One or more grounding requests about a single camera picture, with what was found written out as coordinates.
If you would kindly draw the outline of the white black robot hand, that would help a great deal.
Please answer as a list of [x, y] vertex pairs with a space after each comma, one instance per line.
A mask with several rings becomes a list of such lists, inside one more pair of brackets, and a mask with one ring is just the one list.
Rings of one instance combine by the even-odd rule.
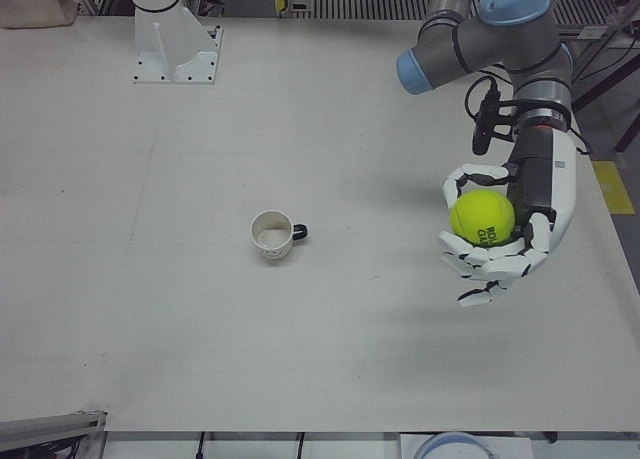
[[576, 159], [574, 141], [567, 133], [533, 126], [520, 133], [504, 164], [463, 164], [446, 177], [442, 191], [448, 208], [460, 201], [469, 182], [505, 185], [516, 216], [512, 237], [500, 246], [474, 246], [450, 232], [439, 234], [443, 261], [460, 277], [483, 283], [460, 295], [460, 306], [493, 302], [556, 249], [575, 211]]

